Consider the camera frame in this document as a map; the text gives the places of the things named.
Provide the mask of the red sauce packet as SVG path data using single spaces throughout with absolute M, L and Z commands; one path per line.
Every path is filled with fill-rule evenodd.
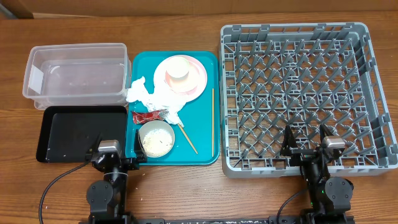
M 134 124 L 145 124 L 149 121 L 161 120 L 163 121 L 168 115 L 168 110 L 157 110 L 146 113 L 132 112 L 132 119 Z

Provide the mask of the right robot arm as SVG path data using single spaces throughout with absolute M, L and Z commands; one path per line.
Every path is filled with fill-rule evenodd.
M 295 197 L 308 192 L 311 208 L 303 209 L 293 217 L 293 223 L 354 223 L 353 217 L 346 216 L 351 209 L 350 200 L 354 185 L 348 179 L 332 177 L 328 163 L 339 159 L 345 150 L 345 140 L 335 136 L 324 124 L 319 126 L 321 143 L 315 149 L 301 149 L 289 125 L 285 127 L 280 155 L 290 157 L 290 166 L 299 167 L 300 175 L 307 188 L 289 199 L 279 208 L 276 222 L 282 223 L 283 208 Z

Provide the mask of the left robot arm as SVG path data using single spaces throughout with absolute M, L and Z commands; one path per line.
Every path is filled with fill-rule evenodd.
M 102 180 L 92 183 L 86 191 L 90 205 L 88 223 L 138 223 L 133 214 L 125 211 L 128 172 L 138 170 L 140 163 L 147 162 L 138 131 L 133 150 L 136 156 L 126 158 L 119 141 L 103 140 L 102 135 L 98 135 L 86 152 L 85 160 L 104 174 Z

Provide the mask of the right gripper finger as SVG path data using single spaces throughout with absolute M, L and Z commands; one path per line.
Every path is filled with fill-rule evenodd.
M 319 125 L 319 130 L 320 130 L 320 145 L 326 146 L 327 140 L 329 140 L 330 136 L 333 136 L 333 133 L 328 129 L 328 127 L 325 124 Z
M 292 132 L 292 129 L 289 125 L 285 127 L 284 131 L 284 140 L 282 142 L 282 147 L 280 150 L 281 156 L 292 156 L 297 153 L 298 146 Z

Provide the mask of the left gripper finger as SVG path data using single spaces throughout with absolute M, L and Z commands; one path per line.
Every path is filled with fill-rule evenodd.
M 136 133 L 135 133 L 134 153 L 136 154 L 137 159 L 146 159 L 147 158 L 146 152 L 145 152 L 144 147 L 141 142 L 141 137 L 140 137 L 138 129 L 136 130 Z
M 87 152 L 86 152 L 87 156 L 92 156 L 98 151 L 101 140 L 102 140 L 102 134 L 99 133 L 99 135 L 97 135 L 94 143 L 87 150 Z

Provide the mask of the white napkin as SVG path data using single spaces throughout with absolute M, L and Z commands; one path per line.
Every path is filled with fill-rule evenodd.
M 184 96 L 179 95 L 172 91 L 167 85 L 156 84 L 154 92 L 149 93 L 147 88 L 144 86 L 146 79 L 141 77 L 132 82 L 131 87 L 127 90 L 126 101 L 133 103 L 140 101 L 148 110 L 153 111 L 165 111 L 163 119 L 169 124 L 179 124 L 184 127 L 184 124 L 178 112 L 185 106 L 187 100 Z

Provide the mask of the white bowl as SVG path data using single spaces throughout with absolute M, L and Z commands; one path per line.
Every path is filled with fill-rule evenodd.
M 148 157 L 158 158 L 168 154 L 174 146 L 175 134 L 165 121 L 154 120 L 142 125 L 139 137 Z

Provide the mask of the wooden chopstick diagonal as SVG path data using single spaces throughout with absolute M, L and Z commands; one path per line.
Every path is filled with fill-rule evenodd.
M 193 143 L 191 142 L 190 138 L 188 137 L 188 135 L 186 134 L 184 128 L 181 126 L 181 124 L 178 123 L 178 127 L 180 128 L 181 132 L 183 133 L 183 135 L 185 136 L 185 139 L 188 141 L 189 145 L 192 147 L 192 149 L 194 150 L 195 154 L 198 154 L 198 151 L 196 150 L 195 146 L 193 145 Z

